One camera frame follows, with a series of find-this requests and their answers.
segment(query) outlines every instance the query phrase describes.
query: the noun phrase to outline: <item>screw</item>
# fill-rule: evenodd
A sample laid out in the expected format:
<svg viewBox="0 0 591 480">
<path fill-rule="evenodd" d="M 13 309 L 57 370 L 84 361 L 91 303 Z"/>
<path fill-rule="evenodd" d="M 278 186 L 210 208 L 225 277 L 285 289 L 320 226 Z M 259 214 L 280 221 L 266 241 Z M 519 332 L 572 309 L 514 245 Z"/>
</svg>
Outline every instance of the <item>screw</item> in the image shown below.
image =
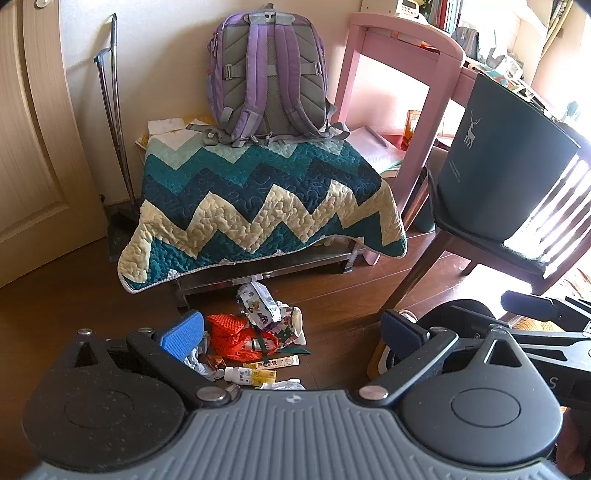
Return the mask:
<svg viewBox="0 0 591 480">
<path fill-rule="evenodd" d="M 359 396 L 365 400 L 383 400 L 388 396 L 388 390 L 380 385 L 365 385 L 359 389 Z"/>
<path fill-rule="evenodd" d="M 223 400 L 227 395 L 227 392 L 220 387 L 210 385 L 202 387 L 197 390 L 197 398 L 201 401 L 212 403 Z"/>
</svg>

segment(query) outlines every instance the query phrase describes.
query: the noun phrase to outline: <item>cream wall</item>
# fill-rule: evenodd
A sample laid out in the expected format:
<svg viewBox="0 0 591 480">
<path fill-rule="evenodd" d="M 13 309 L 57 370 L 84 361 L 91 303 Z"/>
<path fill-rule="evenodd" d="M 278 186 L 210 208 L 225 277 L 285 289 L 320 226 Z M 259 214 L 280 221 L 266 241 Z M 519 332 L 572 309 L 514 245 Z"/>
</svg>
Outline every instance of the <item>cream wall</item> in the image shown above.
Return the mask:
<svg viewBox="0 0 591 480">
<path fill-rule="evenodd" d="M 134 141 L 148 120 L 207 113 L 206 50 L 213 30 L 229 14 L 264 0 L 60 0 L 64 62 L 76 120 L 98 191 L 107 204 L 126 198 L 105 118 L 93 56 L 107 46 L 111 13 L 118 15 L 119 90 L 129 165 L 135 190 L 141 162 Z M 361 0 L 284 0 L 276 4 L 312 20 L 326 43 L 329 98 L 334 99 L 348 31 Z M 409 109 L 420 109 L 427 88 L 370 59 L 362 59 L 350 115 L 351 127 L 371 124 L 401 132 Z M 463 109 L 450 108 L 455 131 Z"/>
<path fill-rule="evenodd" d="M 555 38 L 540 60 L 531 86 L 562 116 L 576 92 L 587 90 L 588 79 L 582 75 L 579 50 L 583 38 L 584 10 L 573 4 L 563 24 L 563 37 Z"/>
</svg>

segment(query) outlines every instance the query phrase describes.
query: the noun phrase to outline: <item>blue gripper pad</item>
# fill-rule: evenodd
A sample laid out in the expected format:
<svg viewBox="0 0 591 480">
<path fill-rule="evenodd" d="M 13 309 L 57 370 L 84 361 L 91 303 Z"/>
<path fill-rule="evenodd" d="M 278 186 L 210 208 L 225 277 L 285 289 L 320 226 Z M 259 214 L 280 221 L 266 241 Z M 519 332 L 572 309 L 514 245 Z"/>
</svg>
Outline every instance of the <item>blue gripper pad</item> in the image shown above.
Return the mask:
<svg viewBox="0 0 591 480">
<path fill-rule="evenodd" d="M 189 310 L 159 337 L 160 346 L 182 362 L 203 338 L 203 315 L 198 310 Z"/>
</svg>

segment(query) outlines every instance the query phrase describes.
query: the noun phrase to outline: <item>dark blue gripper pad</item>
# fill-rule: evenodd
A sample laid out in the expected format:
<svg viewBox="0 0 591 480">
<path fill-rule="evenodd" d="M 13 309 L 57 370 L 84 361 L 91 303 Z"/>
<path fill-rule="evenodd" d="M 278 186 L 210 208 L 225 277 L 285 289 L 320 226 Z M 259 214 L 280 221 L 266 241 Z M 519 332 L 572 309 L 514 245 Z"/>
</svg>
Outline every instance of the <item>dark blue gripper pad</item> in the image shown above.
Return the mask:
<svg viewBox="0 0 591 480">
<path fill-rule="evenodd" d="M 423 346 L 423 338 L 400 322 L 392 313 L 384 312 L 380 322 L 384 343 L 400 360 L 404 360 Z"/>
</svg>

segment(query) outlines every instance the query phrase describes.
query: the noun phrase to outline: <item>small bottle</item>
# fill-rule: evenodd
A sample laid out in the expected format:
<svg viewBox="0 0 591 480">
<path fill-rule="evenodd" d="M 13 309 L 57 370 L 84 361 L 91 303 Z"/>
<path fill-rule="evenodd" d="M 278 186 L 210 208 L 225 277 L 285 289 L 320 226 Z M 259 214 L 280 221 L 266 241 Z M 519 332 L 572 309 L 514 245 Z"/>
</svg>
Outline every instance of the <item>small bottle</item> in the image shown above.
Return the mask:
<svg viewBox="0 0 591 480">
<path fill-rule="evenodd" d="M 244 367 L 226 367 L 224 380 L 238 385 L 260 387 L 263 383 L 275 383 L 277 372 L 274 370 L 253 370 Z"/>
</svg>

